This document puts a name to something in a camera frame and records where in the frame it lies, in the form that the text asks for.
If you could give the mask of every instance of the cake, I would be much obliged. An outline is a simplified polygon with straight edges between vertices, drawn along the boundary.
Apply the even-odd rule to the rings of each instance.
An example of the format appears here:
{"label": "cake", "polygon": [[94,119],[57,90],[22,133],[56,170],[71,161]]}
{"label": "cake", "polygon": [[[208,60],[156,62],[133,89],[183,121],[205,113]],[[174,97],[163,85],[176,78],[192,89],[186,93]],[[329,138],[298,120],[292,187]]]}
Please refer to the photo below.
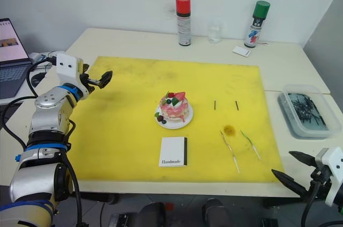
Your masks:
{"label": "cake", "polygon": [[160,101],[160,113],[156,113],[155,117],[159,122],[165,124],[168,122],[185,122],[189,114],[188,100],[186,92],[167,92]]}

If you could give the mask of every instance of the laptop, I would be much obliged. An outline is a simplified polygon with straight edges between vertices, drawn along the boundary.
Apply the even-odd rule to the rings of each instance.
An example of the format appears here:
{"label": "laptop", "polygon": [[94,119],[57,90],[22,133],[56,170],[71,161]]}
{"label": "laptop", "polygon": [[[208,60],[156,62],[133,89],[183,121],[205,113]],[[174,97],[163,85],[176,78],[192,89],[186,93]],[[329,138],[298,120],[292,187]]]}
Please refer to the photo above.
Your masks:
{"label": "laptop", "polygon": [[31,66],[10,19],[0,19],[0,99],[15,97]]}

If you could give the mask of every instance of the laptop screen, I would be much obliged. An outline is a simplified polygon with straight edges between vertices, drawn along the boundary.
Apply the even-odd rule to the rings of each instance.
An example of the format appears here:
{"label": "laptop screen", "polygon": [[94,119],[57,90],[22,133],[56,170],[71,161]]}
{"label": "laptop screen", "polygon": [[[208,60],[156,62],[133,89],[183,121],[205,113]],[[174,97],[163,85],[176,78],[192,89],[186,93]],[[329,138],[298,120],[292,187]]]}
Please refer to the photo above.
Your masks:
{"label": "laptop screen", "polygon": [[10,20],[0,19],[0,64],[28,60],[27,53]]}

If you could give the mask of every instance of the red cap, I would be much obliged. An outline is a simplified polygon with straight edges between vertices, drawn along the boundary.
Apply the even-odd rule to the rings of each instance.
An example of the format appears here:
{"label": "red cap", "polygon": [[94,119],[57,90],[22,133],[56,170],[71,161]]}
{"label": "red cap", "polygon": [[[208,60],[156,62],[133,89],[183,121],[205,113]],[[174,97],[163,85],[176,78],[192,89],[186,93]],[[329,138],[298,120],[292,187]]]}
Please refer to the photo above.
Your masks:
{"label": "red cap", "polygon": [[189,14],[191,12],[191,0],[176,0],[176,12]]}

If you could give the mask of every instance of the green cap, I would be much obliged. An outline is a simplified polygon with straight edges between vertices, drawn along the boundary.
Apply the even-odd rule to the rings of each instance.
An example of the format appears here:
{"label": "green cap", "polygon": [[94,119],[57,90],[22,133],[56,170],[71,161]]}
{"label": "green cap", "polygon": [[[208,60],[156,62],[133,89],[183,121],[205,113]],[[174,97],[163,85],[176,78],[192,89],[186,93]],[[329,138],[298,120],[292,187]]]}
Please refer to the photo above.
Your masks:
{"label": "green cap", "polygon": [[267,1],[258,1],[256,2],[255,10],[253,11],[254,17],[266,18],[270,3]]}

